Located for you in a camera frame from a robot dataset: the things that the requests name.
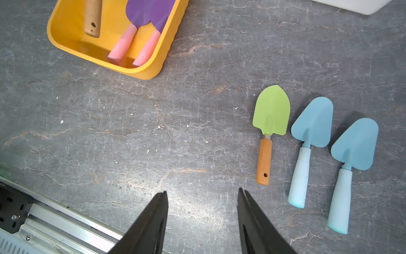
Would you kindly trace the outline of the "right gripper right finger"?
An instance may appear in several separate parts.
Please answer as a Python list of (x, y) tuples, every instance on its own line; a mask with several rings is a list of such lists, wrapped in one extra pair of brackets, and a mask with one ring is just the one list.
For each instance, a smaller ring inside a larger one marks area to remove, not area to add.
[(239, 189), (237, 212), (242, 253), (296, 254), (283, 239), (251, 194)]

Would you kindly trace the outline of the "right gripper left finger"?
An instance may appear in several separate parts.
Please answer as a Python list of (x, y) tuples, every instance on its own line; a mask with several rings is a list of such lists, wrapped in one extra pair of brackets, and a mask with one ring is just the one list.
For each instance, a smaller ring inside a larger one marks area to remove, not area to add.
[(157, 193), (109, 254), (161, 254), (168, 217), (167, 192)]

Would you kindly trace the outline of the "green shovel wooden handle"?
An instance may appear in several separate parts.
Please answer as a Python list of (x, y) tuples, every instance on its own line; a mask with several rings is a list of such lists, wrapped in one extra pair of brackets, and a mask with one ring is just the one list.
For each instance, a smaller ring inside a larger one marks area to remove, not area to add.
[(253, 126), (262, 132), (256, 173), (258, 184), (269, 185), (272, 161), (271, 137), (273, 134), (286, 134), (289, 116), (290, 101), (280, 86), (269, 86), (260, 93), (253, 116)]
[(93, 38), (100, 37), (102, 0), (86, 0), (83, 31)]

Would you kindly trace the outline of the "purple shovel pink handle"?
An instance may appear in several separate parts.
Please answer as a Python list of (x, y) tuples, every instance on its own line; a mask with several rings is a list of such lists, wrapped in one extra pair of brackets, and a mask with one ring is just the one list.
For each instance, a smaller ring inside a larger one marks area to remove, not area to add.
[(147, 43), (144, 45), (137, 58), (133, 61), (133, 66), (140, 67), (151, 58), (175, 2), (175, 0), (154, 1), (150, 12), (150, 18), (151, 23), (155, 27), (155, 31), (153, 32)]
[(110, 63), (119, 65), (122, 62), (138, 29), (151, 21), (153, 4), (154, 1), (152, 0), (128, 1), (126, 5), (126, 16), (131, 24), (109, 53), (107, 59)]

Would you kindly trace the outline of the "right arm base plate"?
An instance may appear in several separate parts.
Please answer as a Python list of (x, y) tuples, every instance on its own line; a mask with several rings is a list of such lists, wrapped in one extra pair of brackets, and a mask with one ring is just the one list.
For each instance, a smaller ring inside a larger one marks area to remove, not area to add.
[(24, 224), (33, 198), (1, 183), (1, 229), (14, 234)]

